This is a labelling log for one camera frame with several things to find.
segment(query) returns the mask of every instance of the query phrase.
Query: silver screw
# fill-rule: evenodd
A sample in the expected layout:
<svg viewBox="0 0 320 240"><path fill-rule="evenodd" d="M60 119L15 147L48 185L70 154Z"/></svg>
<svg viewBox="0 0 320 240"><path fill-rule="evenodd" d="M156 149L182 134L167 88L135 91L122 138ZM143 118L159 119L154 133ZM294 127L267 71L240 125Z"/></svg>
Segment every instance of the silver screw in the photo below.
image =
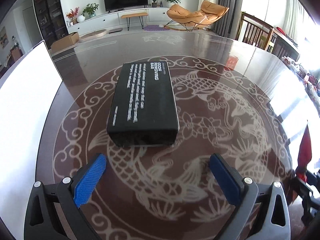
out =
<svg viewBox="0 0 320 240"><path fill-rule="evenodd" d="M252 183L252 179L249 178L249 177L244 178L244 182L245 182L246 184L251 184L251 183Z"/></svg>
<svg viewBox="0 0 320 240"><path fill-rule="evenodd" d="M273 185L275 185L275 187L281 187L281 183L279 181L275 181Z"/></svg>
<svg viewBox="0 0 320 240"><path fill-rule="evenodd" d="M64 184L68 184L70 181L71 181L71 179L70 179L69 177L66 177L66 178L64 178L64 179L62 180L62 182L63 182Z"/></svg>
<svg viewBox="0 0 320 240"><path fill-rule="evenodd" d="M35 186L35 187L40 187L40 185L41 185L41 182L39 182L39 181L36 181L36 182L33 184L33 186Z"/></svg>

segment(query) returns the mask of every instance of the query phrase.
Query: pile of clutter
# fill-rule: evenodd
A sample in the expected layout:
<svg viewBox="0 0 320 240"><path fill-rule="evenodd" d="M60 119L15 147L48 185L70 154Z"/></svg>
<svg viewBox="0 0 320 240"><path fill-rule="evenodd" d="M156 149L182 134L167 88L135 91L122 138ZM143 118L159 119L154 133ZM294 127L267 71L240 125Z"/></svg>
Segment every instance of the pile of clutter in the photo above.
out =
<svg viewBox="0 0 320 240"><path fill-rule="evenodd" d="M305 90L311 101L315 105L320 117L320 85L315 76L311 75L308 70L304 69L301 64L297 64L290 57L282 57L281 61L297 76L304 84Z"/></svg>

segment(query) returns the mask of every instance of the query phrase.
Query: wooden railing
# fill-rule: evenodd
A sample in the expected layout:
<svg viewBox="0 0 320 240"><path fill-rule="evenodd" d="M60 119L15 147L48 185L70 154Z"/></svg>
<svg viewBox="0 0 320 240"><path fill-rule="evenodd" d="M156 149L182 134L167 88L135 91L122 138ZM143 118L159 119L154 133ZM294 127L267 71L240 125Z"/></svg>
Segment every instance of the wooden railing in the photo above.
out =
<svg viewBox="0 0 320 240"><path fill-rule="evenodd" d="M239 40L241 33L243 34L244 23L247 26L242 42L266 50L279 59L283 56L288 56L296 61L299 59L298 48L286 36L268 23L245 12L242 12L241 15L237 40Z"/></svg>

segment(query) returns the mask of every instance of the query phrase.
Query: box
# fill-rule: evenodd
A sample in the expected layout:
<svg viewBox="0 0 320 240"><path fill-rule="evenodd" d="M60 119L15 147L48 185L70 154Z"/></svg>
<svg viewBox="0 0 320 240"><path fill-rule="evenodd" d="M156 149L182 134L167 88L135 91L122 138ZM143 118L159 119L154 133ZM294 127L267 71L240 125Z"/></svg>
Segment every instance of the box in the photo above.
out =
<svg viewBox="0 0 320 240"><path fill-rule="evenodd" d="M172 145L179 131L166 61L124 64L107 123L118 147Z"/></svg>
<svg viewBox="0 0 320 240"><path fill-rule="evenodd" d="M65 36L51 45L52 52L57 52L63 50L67 47L70 47L76 44L79 41L79 33L71 33L68 36Z"/></svg>

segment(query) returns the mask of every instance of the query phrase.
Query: round table pattern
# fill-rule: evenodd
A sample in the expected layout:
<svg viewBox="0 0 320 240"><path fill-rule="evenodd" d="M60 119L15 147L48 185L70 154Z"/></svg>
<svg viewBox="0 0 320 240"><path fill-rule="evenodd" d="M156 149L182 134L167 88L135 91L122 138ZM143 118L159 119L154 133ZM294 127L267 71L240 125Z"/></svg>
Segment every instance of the round table pattern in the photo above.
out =
<svg viewBox="0 0 320 240"><path fill-rule="evenodd" d="M233 211L208 169L219 153L256 183L284 183L291 162L270 99L219 63L162 56L172 77L180 131L171 147L118 148L106 133L118 67L92 83L64 117L53 154L55 182L95 153L107 170L82 211L102 239L212 239ZM247 222L252 225L256 212Z"/></svg>

